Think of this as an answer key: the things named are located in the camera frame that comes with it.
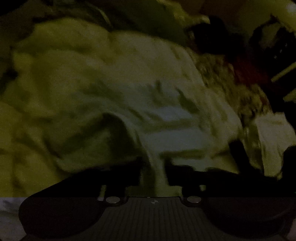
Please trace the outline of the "white towel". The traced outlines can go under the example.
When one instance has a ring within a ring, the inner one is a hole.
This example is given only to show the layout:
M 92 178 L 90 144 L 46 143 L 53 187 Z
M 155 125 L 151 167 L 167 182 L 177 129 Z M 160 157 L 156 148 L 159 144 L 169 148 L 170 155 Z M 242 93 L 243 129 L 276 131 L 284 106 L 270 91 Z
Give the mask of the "white towel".
M 274 177 L 282 168 L 284 151 L 295 145 L 295 131 L 284 113 L 267 113 L 244 129 L 242 142 L 250 164 L 265 176 Z

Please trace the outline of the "white printed garment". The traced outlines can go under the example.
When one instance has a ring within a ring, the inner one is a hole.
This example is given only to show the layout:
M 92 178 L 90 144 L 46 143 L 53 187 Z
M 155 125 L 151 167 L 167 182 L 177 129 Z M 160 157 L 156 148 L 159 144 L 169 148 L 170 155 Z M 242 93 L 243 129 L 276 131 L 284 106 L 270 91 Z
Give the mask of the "white printed garment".
M 202 80 L 111 83 L 107 92 L 107 112 L 123 121 L 147 153 L 154 171 L 152 190 L 158 197 L 181 192 L 180 185 L 168 182 L 162 156 L 208 159 L 228 149 L 242 130 L 232 107 Z

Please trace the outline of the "monkey print cloth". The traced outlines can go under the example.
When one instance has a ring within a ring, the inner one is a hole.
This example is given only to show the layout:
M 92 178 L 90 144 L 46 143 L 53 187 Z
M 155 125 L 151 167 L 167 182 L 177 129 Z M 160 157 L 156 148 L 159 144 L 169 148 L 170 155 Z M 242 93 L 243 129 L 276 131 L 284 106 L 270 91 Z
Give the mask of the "monkey print cloth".
M 206 87 L 225 99 L 247 126 L 259 115 L 272 113 L 266 94 L 257 84 L 244 84 L 235 74 L 234 67 L 222 56 L 199 55 L 192 49 L 186 51 L 200 72 Z

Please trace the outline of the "cream printed duvet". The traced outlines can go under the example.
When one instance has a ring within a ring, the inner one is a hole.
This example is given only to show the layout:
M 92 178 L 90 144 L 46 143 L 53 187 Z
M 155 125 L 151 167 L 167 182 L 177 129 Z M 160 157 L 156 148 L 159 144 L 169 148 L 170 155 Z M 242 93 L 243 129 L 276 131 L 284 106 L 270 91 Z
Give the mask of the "cream printed duvet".
M 36 25 L 12 59 L 18 76 L 1 97 L 1 136 L 10 141 L 4 159 L 13 164 L 1 176 L 9 182 L 3 196 L 28 197 L 135 148 L 147 156 L 107 112 L 108 84 L 202 80 L 176 43 L 73 18 Z

